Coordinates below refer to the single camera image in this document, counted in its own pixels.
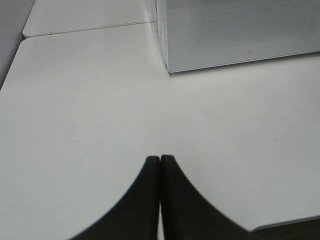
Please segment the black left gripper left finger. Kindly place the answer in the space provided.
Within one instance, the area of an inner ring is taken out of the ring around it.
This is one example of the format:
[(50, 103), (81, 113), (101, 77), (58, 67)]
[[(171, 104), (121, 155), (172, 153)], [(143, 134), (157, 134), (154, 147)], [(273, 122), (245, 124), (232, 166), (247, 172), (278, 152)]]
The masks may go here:
[(160, 158), (146, 158), (123, 197), (73, 240), (156, 240), (160, 208)]

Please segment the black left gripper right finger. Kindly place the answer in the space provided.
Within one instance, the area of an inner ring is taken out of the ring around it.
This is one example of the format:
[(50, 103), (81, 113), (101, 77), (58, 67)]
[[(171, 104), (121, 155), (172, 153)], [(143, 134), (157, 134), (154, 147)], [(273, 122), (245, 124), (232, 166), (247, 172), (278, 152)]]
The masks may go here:
[(191, 184), (172, 155), (160, 159), (160, 204), (166, 240), (251, 240)]

